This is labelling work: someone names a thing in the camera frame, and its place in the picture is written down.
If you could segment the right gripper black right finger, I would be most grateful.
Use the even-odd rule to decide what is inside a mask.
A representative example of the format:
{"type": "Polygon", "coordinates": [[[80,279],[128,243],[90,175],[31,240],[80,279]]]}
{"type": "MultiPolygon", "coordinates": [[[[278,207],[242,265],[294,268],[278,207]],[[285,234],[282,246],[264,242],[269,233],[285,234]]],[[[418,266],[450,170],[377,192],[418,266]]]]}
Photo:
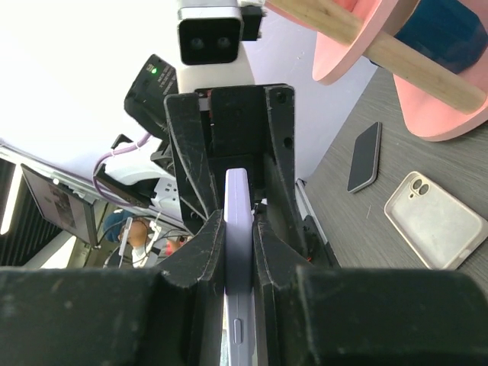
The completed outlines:
{"type": "Polygon", "coordinates": [[[487,301],[456,271],[324,268],[253,223],[260,365],[485,365],[487,301]]]}

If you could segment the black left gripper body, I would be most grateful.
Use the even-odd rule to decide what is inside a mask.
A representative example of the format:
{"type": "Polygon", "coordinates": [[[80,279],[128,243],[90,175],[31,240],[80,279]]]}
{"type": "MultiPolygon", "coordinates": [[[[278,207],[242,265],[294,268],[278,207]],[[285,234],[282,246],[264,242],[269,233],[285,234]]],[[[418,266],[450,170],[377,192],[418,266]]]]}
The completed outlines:
{"type": "Polygon", "coordinates": [[[195,91],[202,101],[208,102],[201,117],[210,171],[220,197],[224,195],[226,171],[234,168],[247,171],[251,197],[266,197],[264,158],[270,150],[266,86],[269,85],[195,91]]]}

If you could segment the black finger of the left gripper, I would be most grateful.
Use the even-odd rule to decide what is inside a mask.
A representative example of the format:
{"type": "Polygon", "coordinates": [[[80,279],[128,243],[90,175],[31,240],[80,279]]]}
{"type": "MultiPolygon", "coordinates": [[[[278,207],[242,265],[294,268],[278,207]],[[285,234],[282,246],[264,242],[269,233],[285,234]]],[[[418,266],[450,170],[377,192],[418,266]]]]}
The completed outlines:
{"type": "Polygon", "coordinates": [[[302,218],[295,194],[294,89],[265,87],[270,150],[264,158],[268,219],[277,236],[299,255],[307,256],[302,218]]]}
{"type": "Polygon", "coordinates": [[[199,98],[195,93],[164,100],[181,218],[188,229],[200,229],[218,209],[218,193],[205,149],[199,98]]]}

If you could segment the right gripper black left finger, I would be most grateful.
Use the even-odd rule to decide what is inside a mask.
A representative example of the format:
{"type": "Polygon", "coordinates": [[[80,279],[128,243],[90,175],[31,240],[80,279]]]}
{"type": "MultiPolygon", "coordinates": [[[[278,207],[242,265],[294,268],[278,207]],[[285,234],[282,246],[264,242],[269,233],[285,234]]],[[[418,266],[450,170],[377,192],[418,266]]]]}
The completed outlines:
{"type": "Polygon", "coordinates": [[[223,212],[158,265],[5,268],[3,365],[217,365],[223,318],[223,212]]]}

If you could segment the lilac phone case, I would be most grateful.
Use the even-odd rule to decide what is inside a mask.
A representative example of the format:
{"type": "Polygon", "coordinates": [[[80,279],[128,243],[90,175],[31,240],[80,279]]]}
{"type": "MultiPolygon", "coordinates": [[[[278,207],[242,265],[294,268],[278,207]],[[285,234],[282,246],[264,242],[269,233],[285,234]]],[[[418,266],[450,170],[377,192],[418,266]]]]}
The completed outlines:
{"type": "Polygon", "coordinates": [[[253,215],[247,171],[226,171],[224,185],[225,300],[230,365],[251,365],[254,352],[252,296],[253,215]]]}

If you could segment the white-edged black phone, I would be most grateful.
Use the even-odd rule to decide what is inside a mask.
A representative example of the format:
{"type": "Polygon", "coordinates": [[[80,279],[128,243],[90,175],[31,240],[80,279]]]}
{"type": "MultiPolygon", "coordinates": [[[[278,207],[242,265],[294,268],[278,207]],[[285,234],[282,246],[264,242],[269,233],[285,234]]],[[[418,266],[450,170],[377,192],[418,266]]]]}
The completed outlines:
{"type": "Polygon", "coordinates": [[[348,175],[348,193],[359,192],[376,180],[382,126],[381,122],[376,122],[356,138],[348,175]]]}

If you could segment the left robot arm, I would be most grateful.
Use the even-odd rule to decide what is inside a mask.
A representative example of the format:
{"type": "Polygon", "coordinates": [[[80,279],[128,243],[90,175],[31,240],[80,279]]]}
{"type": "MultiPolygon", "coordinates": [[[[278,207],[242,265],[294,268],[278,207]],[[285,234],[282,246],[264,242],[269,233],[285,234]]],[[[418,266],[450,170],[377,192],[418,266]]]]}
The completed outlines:
{"type": "Polygon", "coordinates": [[[148,209],[157,206],[156,182],[175,179],[184,227],[196,233],[223,206],[226,172],[243,168],[251,205],[267,201],[277,236],[306,255],[294,193],[294,102],[286,84],[238,82],[183,94],[175,68],[151,56],[124,99],[126,113],[149,134],[149,154],[137,146],[129,163],[123,148],[130,141],[119,136],[115,156],[96,168],[95,180],[148,209]]]}

